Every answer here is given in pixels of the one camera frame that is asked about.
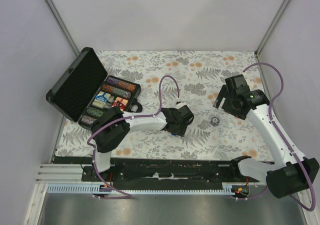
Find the blue card deck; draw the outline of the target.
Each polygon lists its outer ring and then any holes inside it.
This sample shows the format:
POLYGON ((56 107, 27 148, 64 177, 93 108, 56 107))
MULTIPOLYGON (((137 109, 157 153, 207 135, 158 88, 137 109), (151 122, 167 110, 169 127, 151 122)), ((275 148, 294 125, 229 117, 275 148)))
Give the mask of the blue card deck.
POLYGON ((114 103, 115 97, 107 92, 100 91, 94 98, 92 105, 101 108, 109 109, 114 103))

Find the red Texas Holdem card deck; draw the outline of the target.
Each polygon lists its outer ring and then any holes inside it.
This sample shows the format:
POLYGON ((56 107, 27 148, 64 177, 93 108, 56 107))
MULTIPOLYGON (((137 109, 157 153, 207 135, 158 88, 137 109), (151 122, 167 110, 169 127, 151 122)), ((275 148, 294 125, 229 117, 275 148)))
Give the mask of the red Texas Holdem card deck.
POLYGON ((121 110, 121 111, 124 111, 125 109, 126 109, 126 107, 127 107, 127 105, 128 105, 128 100, 127 99, 125 99, 125 98, 122 98, 122 97, 117 97, 115 100, 114 100, 114 102, 113 102, 113 104, 112 104, 112 107, 119 107, 119 109, 121 110))

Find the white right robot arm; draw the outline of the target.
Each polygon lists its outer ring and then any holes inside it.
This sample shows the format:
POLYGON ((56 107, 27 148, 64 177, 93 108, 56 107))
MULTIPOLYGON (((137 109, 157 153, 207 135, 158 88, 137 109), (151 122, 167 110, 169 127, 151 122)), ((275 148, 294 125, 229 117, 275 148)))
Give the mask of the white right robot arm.
POLYGON ((307 158, 284 131, 272 114, 271 103, 260 89, 248 86, 223 85, 214 103, 224 112, 249 120, 267 145, 273 164, 257 161, 250 155, 232 160, 229 176, 235 182, 245 177, 265 183, 274 197, 280 199, 311 189, 320 165, 315 158, 307 158))

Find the blue 10 chip stack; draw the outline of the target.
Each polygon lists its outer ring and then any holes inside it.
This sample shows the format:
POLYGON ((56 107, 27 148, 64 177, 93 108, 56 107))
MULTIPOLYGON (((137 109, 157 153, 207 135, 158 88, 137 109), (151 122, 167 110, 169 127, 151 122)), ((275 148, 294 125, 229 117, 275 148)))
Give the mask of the blue 10 chip stack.
POLYGON ((210 120, 210 124, 214 127, 218 126, 220 123, 220 119, 216 116, 212 117, 210 120))

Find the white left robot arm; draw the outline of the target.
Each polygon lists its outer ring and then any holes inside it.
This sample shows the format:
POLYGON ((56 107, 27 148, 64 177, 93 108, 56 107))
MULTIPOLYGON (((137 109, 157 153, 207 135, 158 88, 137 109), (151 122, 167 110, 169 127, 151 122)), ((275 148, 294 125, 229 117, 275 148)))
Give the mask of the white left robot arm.
POLYGON ((143 131, 166 131, 183 137, 193 122, 194 114, 187 105, 180 108, 161 108, 155 114, 126 112, 113 107, 91 125, 87 144, 94 148, 93 176, 103 182, 110 177, 111 153, 130 133, 143 131))

